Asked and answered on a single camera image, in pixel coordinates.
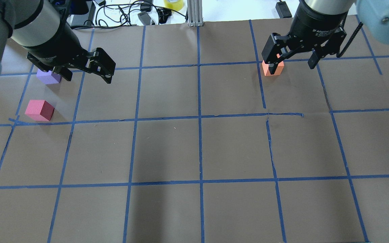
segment power adapter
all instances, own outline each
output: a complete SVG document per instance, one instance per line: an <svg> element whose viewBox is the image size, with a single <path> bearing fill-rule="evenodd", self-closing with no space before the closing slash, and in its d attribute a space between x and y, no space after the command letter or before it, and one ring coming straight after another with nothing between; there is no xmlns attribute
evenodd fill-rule
<svg viewBox="0 0 389 243"><path fill-rule="evenodd" d="M290 13L285 1L280 0L280 2L276 3L276 10L281 19L292 18L292 14Z"/></svg>

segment purple cube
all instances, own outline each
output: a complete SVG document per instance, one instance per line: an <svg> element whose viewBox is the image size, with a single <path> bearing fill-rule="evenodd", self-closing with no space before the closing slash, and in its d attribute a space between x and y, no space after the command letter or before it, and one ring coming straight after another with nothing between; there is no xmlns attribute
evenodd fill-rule
<svg viewBox="0 0 389 243"><path fill-rule="evenodd" d="M39 69L37 71L37 78L44 84L54 84L61 82L61 75L54 74L52 71L43 72Z"/></svg>

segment foam block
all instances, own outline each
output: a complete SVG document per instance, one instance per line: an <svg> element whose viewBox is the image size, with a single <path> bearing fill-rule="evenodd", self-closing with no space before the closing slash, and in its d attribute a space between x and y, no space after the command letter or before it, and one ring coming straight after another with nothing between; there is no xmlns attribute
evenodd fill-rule
<svg viewBox="0 0 389 243"><path fill-rule="evenodd" d="M281 62L278 64L277 69L274 74L270 74L270 70L268 69L268 64L266 64L264 61L262 61L262 69L264 70L265 76L278 76L281 74L281 71L283 71L284 68L284 62Z"/></svg>
<svg viewBox="0 0 389 243"><path fill-rule="evenodd" d="M61 75L54 74L52 71L43 72L39 69L37 71L37 78L44 84L54 84L61 82Z"/></svg>
<svg viewBox="0 0 389 243"><path fill-rule="evenodd" d="M50 121L55 108L45 100L30 100L25 115L38 122Z"/></svg>

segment metal post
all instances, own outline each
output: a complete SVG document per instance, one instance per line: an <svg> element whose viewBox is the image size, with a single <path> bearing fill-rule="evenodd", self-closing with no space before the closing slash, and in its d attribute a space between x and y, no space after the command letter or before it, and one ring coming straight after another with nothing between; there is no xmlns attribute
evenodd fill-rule
<svg viewBox="0 0 389 243"><path fill-rule="evenodd" d="M187 0L188 26L204 26L202 0Z"/></svg>

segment yellow object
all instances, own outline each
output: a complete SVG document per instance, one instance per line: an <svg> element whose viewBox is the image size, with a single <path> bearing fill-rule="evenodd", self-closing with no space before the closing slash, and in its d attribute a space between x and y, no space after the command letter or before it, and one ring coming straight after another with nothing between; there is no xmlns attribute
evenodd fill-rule
<svg viewBox="0 0 389 243"><path fill-rule="evenodd" d="M175 11L180 11L184 7L183 0L163 0L165 2L165 7L173 9Z"/></svg>

